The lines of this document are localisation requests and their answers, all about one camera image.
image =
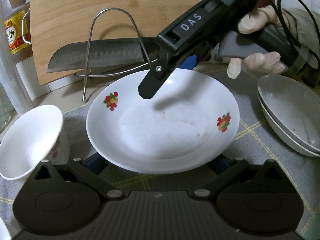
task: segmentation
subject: finger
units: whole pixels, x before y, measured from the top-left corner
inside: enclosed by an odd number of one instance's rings
[[[261,30],[266,23],[276,22],[278,19],[271,5],[263,8],[255,8],[246,14],[238,24],[238,30],[242,34],[249,34]]]
[[[261,67],[266,61],[265,56],[262,53],[254,53],[246,57],[242,61],[242,65],[250,70],[256,70]]]
[[[258,67],[256,70],[262,73],[271,74],[276,67],[279,67],[278,63],[280,61],[280,54],[273,51],[265,54],[264,56],[266,59],[265,63]]]
[[[276,65],[276,67],[273,69],[273,71],[271,72],[271,74],[281,74],[283,71],[285,70],[284,65],[282,65],[280,62]]]
[[[228,65],[227,74],[229,78],[236,79],[241,71],[241,59],[232,58]]]

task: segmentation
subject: cutting board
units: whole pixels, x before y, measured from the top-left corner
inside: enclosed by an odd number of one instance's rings
[[[109,7],[119,7],[134,18],[142,36],[155,37],[199,0],[31,0],[30,31],[40,85],[77,71],[47,73],[51,56],[62,46],[87,41],[93,18]],[[136,37],[124,13],[109,11],[98,18],[93,40]]]

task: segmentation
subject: circular pad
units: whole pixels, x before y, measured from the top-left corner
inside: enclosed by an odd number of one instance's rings
[[[38,234],[60,235],[88,224],[98,212],[100,198],[91,188],[48,180],[37,190],[20,192],[13,213],[22,227]]]
[[[303,214],[297,192],[284,192],[281,180],[250,181],[223,190],[217,198],[221,215],[233,227],[253,234],[295,230]]]

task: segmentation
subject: white bowl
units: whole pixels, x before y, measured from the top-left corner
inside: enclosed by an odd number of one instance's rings
[[[268,113],[304,148],[320,154],[320,98],[302,83],[279,75],[259,79],[258,90]]]
[[[36,107],[21,116],[0,143],[0,175],[8,180],[28,176],[43,159],[68,162],[70,148],[61,110],[52,105]]]
[[[276,133],[276,135],[279,136],[279,138],[289,147],[291,147],[293,150],[295,150],[296,152],[308,156],[308,157],[320,157],[319,154],[316,154],[308,149],[306,149],[305,147],[303,147],[302,145],[300,145],[299,143],[297,143],[295,140],[293,140],[277,123],[275,120],[273,120],[272,116],[269,114],[269,112],[267,111],[267,109],[265,108],[265,105],[260,97],[259,91],[257,92],[258,94],[258,99],[260,101],[261,107],[262,107],[262,111],[264,116],[267,119],[267,122],[269,123],[269,125],[271,126],[271,128],[274,130],[274,132]]]
[[[14,228],[12,225],[7,225],[4,223],[0,217],[0,239],[1,240],[11,240],[14,238],[19,231]]]
[[[117,80],[92,103],[87,133],[104,158],[130,171],[169,174],[199,167],[232,143],[240,114],[224,85],[207,75],[176,69],[152,99],[143,99],[138,85],[147,72]],[[104,101],[110,93],[108,107]],[[218,127],[218,118],[228,113]]]

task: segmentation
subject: plastic bottle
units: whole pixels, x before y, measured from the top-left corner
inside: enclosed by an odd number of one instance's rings
[[[4,22],[2,11],[2,2],[0,2],[0,22]],[[0,24],[0,82],[19,116],[33,108],[32,101],[13,63],[4,24]]]
[[[3,0],[3,17],[8,41],[13,58],[17,64],[33,55],[31,44],[22,39],[21,23],[22,18],[30,7],[30,0]],[[30,17],[27,15],[24,22],[25,38],[30,41]]]

